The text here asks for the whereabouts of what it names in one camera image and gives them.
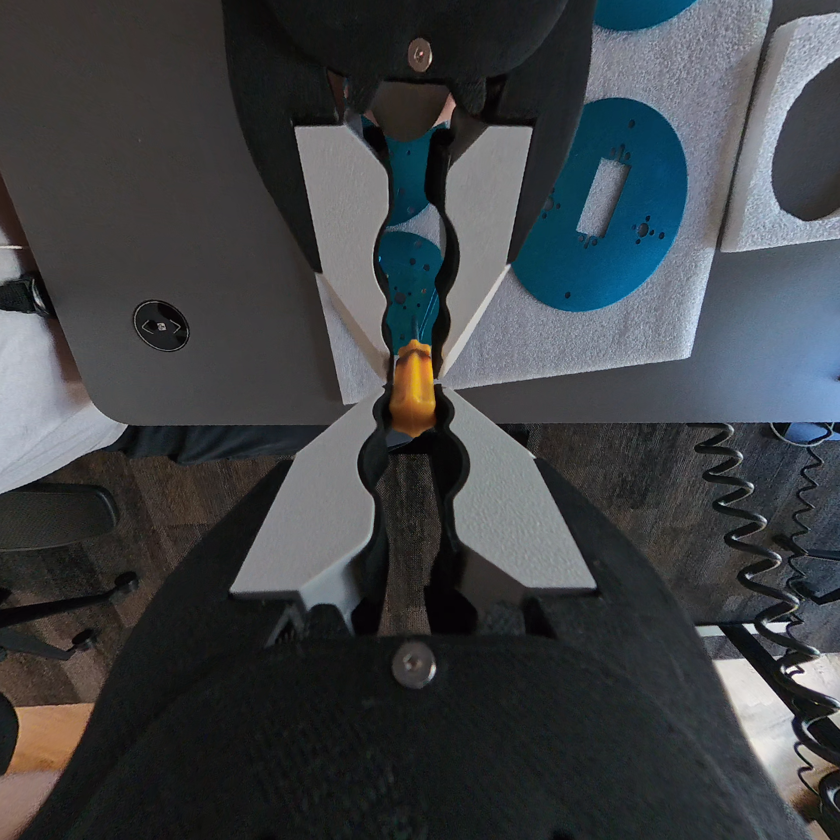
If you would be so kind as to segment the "white foam sheet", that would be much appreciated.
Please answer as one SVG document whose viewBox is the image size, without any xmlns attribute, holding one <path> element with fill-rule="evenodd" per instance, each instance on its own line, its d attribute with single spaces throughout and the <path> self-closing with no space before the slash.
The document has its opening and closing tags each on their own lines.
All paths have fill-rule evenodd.
<svg viewBox="0 0 840 840">
<path fill-rule="evenodd" d="M 670 122 L 688 171 L 686 208 L 674 244 L 642 286 L 593 311 L 563 311 L 541 303 L 510 262 L 457 361 L 444 377 L 436 376 L 442 383 L 469 388 L 690 356 L 771 8 L 771 2 L 595 2 L 581 115 L 590 102 L 630 98 Z M 389 175 L 390 213 L 374 249 L 374 270 L 387 302 L 382 323 L 392 352 L 387 379 L 395 356 L 386 322 L 389 287 L 379 263 L 383 234 L 404 231 L 436 244 L 443 257 L 436 281 L 445 262 L 446 233 L 427 194 L 427 169 L 428 205 L 408 222 L 388 227 L 393 186 L 385 138 L 411 141 L 435 129 L 431 144 L 436 132 L 449 129 L 454 110 L 463 107 L 443 84 L 385 80 L 370 107 L 359 113 L 350 106 L 348 81 L 332 75 L 335 81 L 329 84 L 340 118 L 336 125 L 360 120 L 356 130 Z M 339 381 L 342 401 L 357 403 L 385 381 Z"/>
</svg>

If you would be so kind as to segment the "blue perforated plate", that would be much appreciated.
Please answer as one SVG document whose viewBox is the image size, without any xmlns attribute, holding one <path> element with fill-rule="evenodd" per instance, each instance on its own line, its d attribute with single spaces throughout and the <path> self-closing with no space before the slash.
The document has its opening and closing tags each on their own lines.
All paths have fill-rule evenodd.
<svg viewBox="0 0 840 840">
<path fill-rule="evenodd" d="M 393 186 L 393 205 L 388 227 L 408 222 L 428 205 L 425 178 L 429 144 L 434 131 L 430 129 L 420 138 L 411 141 L 385 138 Z"/>
</svg>

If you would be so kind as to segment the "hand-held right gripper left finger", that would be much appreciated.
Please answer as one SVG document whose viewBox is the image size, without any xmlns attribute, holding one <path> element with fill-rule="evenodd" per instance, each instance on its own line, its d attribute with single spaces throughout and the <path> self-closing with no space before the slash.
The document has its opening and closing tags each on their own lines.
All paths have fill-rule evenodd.
<svg viewBox="0 0 840 840">
<path fill-rule="evenodd" d="M 352 614 L 373 587 L 382 530 L 374 489 L 387 457 L 380 387 L 297 452 L 230 586 L 241 599 L 292 600 Z"/>
</svg>

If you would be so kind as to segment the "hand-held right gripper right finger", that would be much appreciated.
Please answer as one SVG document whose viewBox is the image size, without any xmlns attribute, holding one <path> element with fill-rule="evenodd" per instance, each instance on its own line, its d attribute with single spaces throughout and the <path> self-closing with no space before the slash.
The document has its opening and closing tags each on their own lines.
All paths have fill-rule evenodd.
<svg viewBox="0 0 840 840">
<path fill-rule="evenodd" d="M 440 519 L 427 584 L 433 634 L 471 635 L 535 595 L 597 584 L 529 450 L 455 391 L 436 386 L 429 444 Z"/>
</svg>

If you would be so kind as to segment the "person's white shirt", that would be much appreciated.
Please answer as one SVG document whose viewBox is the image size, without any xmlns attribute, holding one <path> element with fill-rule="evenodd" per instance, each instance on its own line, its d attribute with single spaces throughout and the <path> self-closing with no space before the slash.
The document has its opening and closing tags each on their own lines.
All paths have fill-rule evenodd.
<svg viewBox="0 0 840 840">
<path fill-rule="evenodd" d="M 127 425 L 92 403 L 57 320 L 1 313 L 1 491 L 114 444 Z"/>
</svg>

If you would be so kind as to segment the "white foam square frame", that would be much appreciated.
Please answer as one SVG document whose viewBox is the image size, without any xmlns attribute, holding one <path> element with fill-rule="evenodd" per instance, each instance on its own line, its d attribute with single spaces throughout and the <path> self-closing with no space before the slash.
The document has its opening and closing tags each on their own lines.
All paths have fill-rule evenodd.
<svg viewBox="0 0 840 840">
<path fill-rule="evenodd" d="M 784 121 L 805 86 L 839 57 L 839 14 L 798 17 L 772 36 L 732 178 L 720 250 L 736 253 L 839 238 L 839 212 L 803 220 L 783 210 L 772 164 Z"/>
</svg>

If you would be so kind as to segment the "round desk control panel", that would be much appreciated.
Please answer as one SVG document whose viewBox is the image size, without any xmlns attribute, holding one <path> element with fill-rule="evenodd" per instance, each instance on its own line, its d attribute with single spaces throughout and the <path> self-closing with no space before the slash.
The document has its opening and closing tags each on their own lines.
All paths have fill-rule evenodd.
<svg viewBox="0 0 840 840">
<path fill-rule="evenodd" d="M 161 352 L 176 352 L 189 340 L 190 330 L 182 313 L 165 301 L 142 302 L 133 313 L 133 326 L 139 338 Z"/>
</svg>

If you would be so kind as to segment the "black office chair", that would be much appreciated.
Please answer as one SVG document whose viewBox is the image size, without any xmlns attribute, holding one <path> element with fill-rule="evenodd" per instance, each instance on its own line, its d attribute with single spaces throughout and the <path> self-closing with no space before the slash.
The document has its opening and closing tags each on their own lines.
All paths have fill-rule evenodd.
<svg viewBox="0 0 840 840">
<path fill-rule="evenodd" d="M 119 523 L 119 510 L 111 493 L 99 486 L 35 482 L 1 496 L 1 550 L 45 550 L 100 537 Z M 94 630 L 87 628 L 73 637 L 67 649 L 18 633 L 18 625 L 81 608 L 116 602 L 140 586 L 138 575 L 121 573 L 107 591 L 4 608 L 1 612 L 1 659 L 9 654 L 32 655 L 66 662 L 93 647 Z"/>
</svg>

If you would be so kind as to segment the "large blue disc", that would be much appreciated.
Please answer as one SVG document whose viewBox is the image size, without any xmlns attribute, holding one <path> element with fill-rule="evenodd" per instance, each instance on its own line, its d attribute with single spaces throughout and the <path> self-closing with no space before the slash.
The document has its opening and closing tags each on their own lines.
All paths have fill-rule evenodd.
<svg viewBox="0 0 840 840">
<path fill-rule="evenodd" d="M 552 308 L 613 305 L 664 260 L 687 194 L 683 146 L 659 111 L 630 98 L 592 101 L 513 272 Z"/>
</svg>

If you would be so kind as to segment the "small blue perforated disc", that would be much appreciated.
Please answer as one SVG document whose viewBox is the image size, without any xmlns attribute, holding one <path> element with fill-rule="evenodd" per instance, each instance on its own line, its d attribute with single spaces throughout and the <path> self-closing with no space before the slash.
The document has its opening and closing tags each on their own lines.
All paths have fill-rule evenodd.
<svg viewBox="0 0 840 840">
<path fill-rule="evenodd" d="M 413 233 L 387 231 L 381 239 L 379 263 L 389 289 L 386 322 L 394 355 L 412 340 L 431 345 L 439 311 L 435 279 L 443 263 L 439 247 Z"/>
</svg>

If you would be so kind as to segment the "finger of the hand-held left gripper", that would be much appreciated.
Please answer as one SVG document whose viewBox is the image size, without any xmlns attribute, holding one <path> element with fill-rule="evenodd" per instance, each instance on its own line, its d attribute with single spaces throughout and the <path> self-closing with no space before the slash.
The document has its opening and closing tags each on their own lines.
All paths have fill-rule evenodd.
<svg viewBox="0 0 840 840">
<path fill-rule="evenodd" d="M 427 194 L 446 233 L 434 327 L 435 372 L 444 377 L 507 274 L 532 128 L 489 125 L 456 108 L 429 147 Z"/>
<path fill-rule="evenodd" d="M 383 338 L 386 294 L 375 247 L 390 213 L 384 165 L 351 125 L 296 127 L 317 238 L 318 294 L 341 382 L 383 382 L 392 352 Z"/>
</svg>

